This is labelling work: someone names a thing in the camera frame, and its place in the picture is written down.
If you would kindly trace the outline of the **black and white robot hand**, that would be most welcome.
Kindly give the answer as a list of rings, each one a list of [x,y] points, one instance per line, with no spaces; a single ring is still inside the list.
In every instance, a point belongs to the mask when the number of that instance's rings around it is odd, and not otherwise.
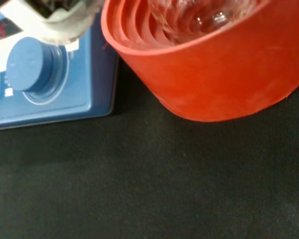
[[[66,45],[90,28],[104,0],[0,0],[0,13],[49,44]]]

